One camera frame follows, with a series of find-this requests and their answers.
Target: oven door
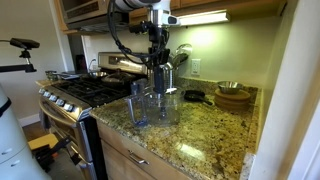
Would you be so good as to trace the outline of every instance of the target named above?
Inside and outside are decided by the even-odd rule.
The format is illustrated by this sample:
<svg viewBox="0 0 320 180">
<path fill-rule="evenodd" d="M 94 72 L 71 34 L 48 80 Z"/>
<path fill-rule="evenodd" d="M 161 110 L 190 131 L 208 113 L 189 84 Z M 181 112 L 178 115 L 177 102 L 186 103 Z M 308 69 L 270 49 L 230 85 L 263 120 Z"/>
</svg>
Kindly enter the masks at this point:
<svg viewBox="0 0 320 180">
<path fill-rule="evenodd" d="M 74 121 L 63 113 L 59 113 L 59 110 L 56 110 L 50 104 L 51 102 L 48 102 L 47 99 L 40 96 L 40 108 L 43 113 L 48 116 L 52 130 L 61 138 L 69 136 L 72 141 L 70 143 L 72 148 L 79 152 L 85 161 L 91 162 L 92 154 L 84 122 Z"/>
</svg>

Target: stainless steel stove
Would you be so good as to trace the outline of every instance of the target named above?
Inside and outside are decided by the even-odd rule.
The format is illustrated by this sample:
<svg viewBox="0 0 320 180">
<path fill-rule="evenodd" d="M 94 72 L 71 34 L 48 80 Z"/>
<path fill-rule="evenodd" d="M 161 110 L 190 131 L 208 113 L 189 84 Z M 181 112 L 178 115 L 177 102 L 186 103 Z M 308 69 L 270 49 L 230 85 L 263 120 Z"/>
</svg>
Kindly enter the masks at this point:
<svg viewBox="0 0 320 180">
<path fill-rule="evenodd" d="M 108 72 L 121 69 L 139 78 L 146 77 L 146 67 L 131 63 L 120 53 L 99 53 L 98 62 L 98 66 Z M 67 149 L 85 179 L 107 179 L 96 120 L 89 112 L 128 96 L 130 86 L 113 87 L 99 80 L 80 78 L 46 86 L 39 93 L 43 124 L 60 138 L 71 138 Z"/>
</svg>

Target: range hood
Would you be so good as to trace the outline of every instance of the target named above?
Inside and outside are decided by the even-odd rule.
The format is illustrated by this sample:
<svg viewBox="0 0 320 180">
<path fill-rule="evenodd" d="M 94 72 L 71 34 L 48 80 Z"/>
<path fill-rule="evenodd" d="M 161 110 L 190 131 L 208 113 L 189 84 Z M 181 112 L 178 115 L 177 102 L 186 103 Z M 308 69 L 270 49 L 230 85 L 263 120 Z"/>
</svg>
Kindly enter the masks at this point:
<svg viewBox="0 0 320 180">
<path fill-rule="evenodd" d="M 128 29 L 129 27 L 129 14 L 128 13 L 114 13 L 114 24 L 116 25 L 117 31 Z M 85 19 L 73 23 L 68 23 L 68 29 L 75 29 L 84 32 L 95 32 L 95 33 L 108 33 L 107 15 L 96 16 L 94 18 Z"/>
</svg>

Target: cabinet drawer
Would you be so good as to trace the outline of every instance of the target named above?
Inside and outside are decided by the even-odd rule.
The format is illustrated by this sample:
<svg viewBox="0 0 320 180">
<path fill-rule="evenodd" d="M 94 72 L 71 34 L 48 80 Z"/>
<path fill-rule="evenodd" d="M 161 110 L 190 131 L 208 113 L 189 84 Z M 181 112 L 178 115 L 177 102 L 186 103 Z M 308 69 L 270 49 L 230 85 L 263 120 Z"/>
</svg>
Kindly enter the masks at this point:
<svg viewBox="0 0 320 180">
<path fill-rule="evenodd" d="M 154 179 L 103 140 L 101 144 L 109 179 Z"/>
<path fill-rule="evenodd" d="M 152 177 L 156 179 L 191 179 L 160 159 L 157 155 L 134 143 L 127 137 L 122 136 L 105 124 L 102 124 L 100 121 L 97 122 L 101 139 L 110 144 L 114 149 L 119 151 L 123 156 Z"/>
</svg>

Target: oven handle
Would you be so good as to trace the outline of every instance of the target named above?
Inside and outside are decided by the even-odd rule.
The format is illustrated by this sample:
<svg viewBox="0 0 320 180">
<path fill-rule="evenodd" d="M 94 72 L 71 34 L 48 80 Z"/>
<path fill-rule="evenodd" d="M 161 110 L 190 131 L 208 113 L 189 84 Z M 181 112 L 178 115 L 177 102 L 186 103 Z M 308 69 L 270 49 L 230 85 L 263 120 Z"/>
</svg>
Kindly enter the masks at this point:
<svg viewBox="0 0 320 180">
<path fill-rule="evenodd" d="M 39 105 L 40 105 L 40 108 L 42 109 L 42 111 L 47 115 L 49 116 L 50 118 L 52 119 L 55 119 L 56 121 L 58 121 L 59 123 L 62 123 L 64 125 L 67 125 L 67 126 L 74 126 L 74 123 L 68 123 L 68 120 L 65 120 L 63 118 L 60 118 L 60 117 L 57 117 L 55 116 L 53 113 L 51 113 L 50 111 L 47 110 L 47 108 L 44 106 L 43 104 L 44 102 L 43 101 L 39 101 Z"/>
</svg>

